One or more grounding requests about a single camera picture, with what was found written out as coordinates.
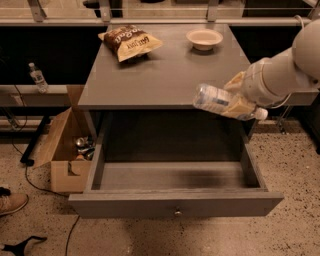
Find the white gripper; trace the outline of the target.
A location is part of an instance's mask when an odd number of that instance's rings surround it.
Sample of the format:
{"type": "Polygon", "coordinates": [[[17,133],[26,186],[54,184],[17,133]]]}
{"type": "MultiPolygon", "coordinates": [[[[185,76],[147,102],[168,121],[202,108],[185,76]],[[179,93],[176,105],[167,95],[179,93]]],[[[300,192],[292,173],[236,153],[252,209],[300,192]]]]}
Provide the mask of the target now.
{"type": "Polygon", "coordinates": [[[269,107],[284,100],[284,96],[272,93],[264,81],[263,70],[268,61],[269,58],[262,58],[251,64],[245,72],[237,73],[224,85],[224,90],[230,93],[240,91],[243,96],[235,95],[223,109],[223,116],[238,120],[249,120],[254,117],[256,105],[269,107]]]}

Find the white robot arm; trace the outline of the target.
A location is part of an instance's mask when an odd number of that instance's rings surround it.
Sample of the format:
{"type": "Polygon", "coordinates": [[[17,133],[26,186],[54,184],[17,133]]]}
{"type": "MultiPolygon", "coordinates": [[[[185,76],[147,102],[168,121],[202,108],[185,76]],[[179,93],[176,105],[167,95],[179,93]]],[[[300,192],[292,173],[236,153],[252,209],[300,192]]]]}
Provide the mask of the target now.
{"type": "Polygon", "coordinates": [[[292,46],[272,58],[263,58],[239,72],[224,89],[234,94],[222,115],[241,119],[267,117],[267,108],[283,104],[293,93],[319,87],[320,19],[303,26],[292,46]]]}

